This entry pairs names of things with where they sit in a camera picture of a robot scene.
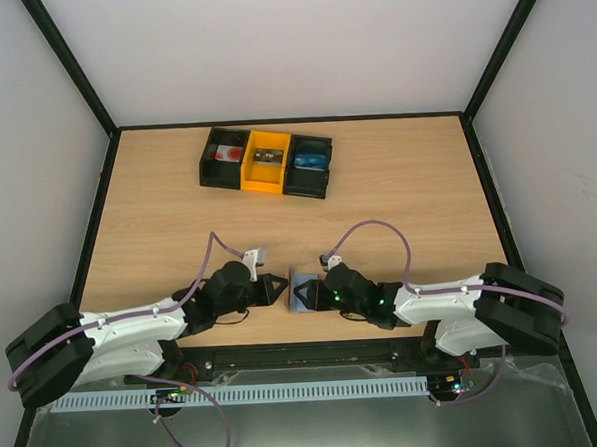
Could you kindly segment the light blue credit card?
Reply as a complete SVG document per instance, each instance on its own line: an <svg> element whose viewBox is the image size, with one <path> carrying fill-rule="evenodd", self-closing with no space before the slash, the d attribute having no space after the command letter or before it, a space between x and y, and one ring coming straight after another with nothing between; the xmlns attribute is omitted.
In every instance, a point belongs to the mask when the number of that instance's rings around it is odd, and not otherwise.
<svg viewBox="0 0 597 447"><path fill-rule="evenodd" d="M292 273L290 275L289 311L292 313L311 312L306 304L307 283L318 279L316 274Z"/></svg>

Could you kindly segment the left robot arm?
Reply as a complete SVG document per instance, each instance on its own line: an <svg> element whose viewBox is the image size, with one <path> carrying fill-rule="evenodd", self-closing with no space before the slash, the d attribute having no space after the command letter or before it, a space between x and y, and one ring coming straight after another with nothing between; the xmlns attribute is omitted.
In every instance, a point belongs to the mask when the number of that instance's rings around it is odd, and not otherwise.
<svg viewBox="0 0 597 447"><path fill-rule="evenodd" d="M74 387L118 376L156 375L178 364L176 340L213 328L219 318L270 306L289 282L229 261L210 277L158 302L113 312L54 306L5 350L8 387L27 408Z"/></svg>

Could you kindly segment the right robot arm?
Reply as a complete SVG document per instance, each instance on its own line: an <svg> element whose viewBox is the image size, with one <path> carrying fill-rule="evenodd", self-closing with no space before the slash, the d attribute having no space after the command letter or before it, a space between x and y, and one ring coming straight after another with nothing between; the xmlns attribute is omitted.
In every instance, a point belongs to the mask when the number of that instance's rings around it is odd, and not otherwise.
<svg viewBox="0 0 597 447"><path fill-rule="evenodd" d="M309 311L352 315L385 330L434 327L421 344L434 368L496 346L554 355L567 321L561 290L498 262L467 279L430 285L374 283L341 262L324 279L294 287L293 295Z"/></svg>

